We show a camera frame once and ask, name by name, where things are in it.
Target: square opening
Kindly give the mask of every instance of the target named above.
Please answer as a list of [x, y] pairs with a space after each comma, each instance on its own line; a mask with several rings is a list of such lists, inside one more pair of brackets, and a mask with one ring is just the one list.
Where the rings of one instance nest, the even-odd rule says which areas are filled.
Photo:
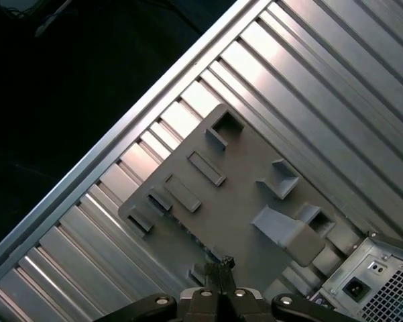
[[324, 238], [328, 232], [334, 227], [334, 222], [329, 219], [322, 211], [308, 224], [315, 232]]
[[230, 112], [225, 112], [212, 128], [221, 136], [238, 136], [244, 126]]

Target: ventilation grille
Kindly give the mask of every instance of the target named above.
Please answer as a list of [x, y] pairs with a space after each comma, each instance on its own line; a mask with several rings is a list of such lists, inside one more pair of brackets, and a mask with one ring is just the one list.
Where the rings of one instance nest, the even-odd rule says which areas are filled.
[[403, 270], [398, 270], [363, 308], [362, 318], [367, 322], [403, 321]]

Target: metal edge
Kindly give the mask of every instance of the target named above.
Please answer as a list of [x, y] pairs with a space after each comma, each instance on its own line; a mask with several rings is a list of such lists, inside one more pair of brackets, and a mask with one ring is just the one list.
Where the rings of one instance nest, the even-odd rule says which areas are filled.
[[[271, 0], [237, 1], [95, 144], [0, 243], [0, 279], [225, 49], [231, 42], [226, 38], [238, 36], [245, 21], [249, 20], [247, 25], [269, 3]], [[224, 40], [223, 36], [233, 27], [236, 30]]]

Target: screw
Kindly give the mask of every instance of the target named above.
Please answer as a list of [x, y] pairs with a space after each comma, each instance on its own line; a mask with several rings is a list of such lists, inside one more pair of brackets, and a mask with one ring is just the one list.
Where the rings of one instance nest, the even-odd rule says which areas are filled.
[[209, 290], [204, 290], [201, 292], [201, 295], [204, 297], [211, 297], [213, 295], [213, 293]]
[[291, 305], [293, 300], [290, 297], [282, 297], [280, 299], [280, 302], [282, 302], [285, 305]]
[[237, 297], [244, 297], [246, 295], [246, 292], [244, 290], [235, 290], [234, 294]]
[[168, 303], [168, 299], [166, 299], [164, 297], [156, 300], [156, 304], [159, 304], [159, 305], [164, 305], [164, 304], [167, 304], [167, 303]]

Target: dark background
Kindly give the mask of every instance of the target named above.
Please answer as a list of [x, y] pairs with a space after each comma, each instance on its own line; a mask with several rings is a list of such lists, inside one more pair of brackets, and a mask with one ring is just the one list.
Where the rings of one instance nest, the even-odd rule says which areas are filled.
[[39, 38], [0, 12], [0, 241], [233, 2], [74, 0]]

